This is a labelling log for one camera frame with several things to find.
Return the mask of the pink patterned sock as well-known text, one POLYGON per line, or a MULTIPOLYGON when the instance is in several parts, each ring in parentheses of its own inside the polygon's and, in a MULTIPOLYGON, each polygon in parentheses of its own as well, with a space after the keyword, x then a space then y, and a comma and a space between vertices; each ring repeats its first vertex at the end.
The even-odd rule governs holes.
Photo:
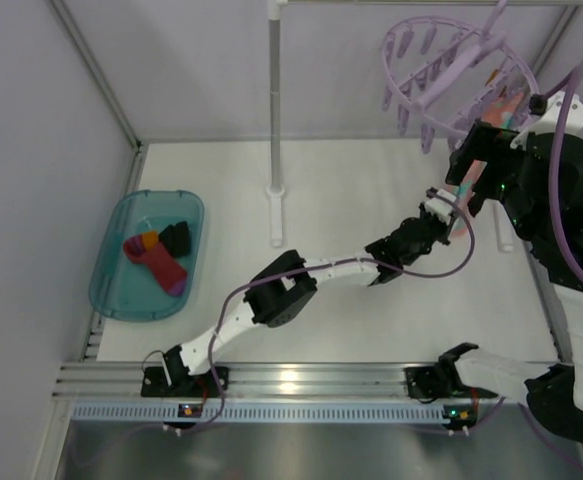
MULTIPOLYGON (((493 127, 508 129, 511 127, 516 111, 523 100, 523 94, 517 93, 510 97, 501 93, 483 112, 469 124, 472 127, 476 122, 487 123, 493 127)), ((473 187, 482 173, 485 164, 474 161, 469 167, 461 184, 457 187, 447 186, 446 189, 453 193, 458 200, 458 205, 466 215, 469 215, 468 201, 473 195, 473 187)))

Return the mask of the lilac round clip hanger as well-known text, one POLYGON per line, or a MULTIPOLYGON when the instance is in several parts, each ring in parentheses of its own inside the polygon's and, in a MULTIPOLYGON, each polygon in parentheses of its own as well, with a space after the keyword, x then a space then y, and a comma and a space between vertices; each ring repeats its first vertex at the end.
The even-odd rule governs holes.
POLYGON ((440 15, 410 17, 392 26, 381 47, 384 112, 396 109, 397 133, 419 128, 422 152, 444 139, 451 150, 473 123, 502 106, 497 126, 518 126, 528 115, 520 109, 539 92, 527 62, 495 30, 507 3, 498 1, 476 26, 440 15))

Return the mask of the black sock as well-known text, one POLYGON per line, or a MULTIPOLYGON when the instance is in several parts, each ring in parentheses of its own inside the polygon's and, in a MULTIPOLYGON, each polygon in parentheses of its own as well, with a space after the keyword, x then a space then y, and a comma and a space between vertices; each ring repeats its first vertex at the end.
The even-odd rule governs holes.
POLYGON ((186 221, 168 225, 158 234, 158 238, 173 258, 185 257, 191 251, 191 235, 186 221))

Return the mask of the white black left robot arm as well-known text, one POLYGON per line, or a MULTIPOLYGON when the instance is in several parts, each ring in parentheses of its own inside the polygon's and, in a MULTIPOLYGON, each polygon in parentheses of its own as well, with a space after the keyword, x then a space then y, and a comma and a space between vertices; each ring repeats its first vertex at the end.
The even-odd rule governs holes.
POLYGON ((459 217, 453 201, 435 193, 422 202, 390 235, 362 253, 308 261, 297 251, 282 253, 250 283, 229 294, 216 325, 198 337, 161 354, 161 365, 144 371, 141 395, 147 398, 220 395, 223 374, 212 366, 240 337, 264 327, 281 327, 295 319, 325 285, 375 286, 401 275, 422 277, 406 268, 449 243, 459 217))

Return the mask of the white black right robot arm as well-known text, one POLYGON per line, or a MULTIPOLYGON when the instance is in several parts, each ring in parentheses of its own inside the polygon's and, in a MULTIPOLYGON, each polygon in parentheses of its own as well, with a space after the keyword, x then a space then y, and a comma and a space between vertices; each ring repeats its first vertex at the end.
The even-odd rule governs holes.
MULTIPOLYGON (((475 161, 486 164, 469 200, 476 215, 485 200, 501 203, 519 238, 547 270, 557 292, 583 305, 583 140, 557 132, 531 134, 512 147, 513 130, 476 122, 450 158, 448 183, 458 184, 475 161)), ((518 399, 551 433, 583 443, 583 315, 573 317, 571 365, 535 373, 470 343, 443 353, 431 375, 413 376, 411 394, 445 398, 471 388, 518 399)))

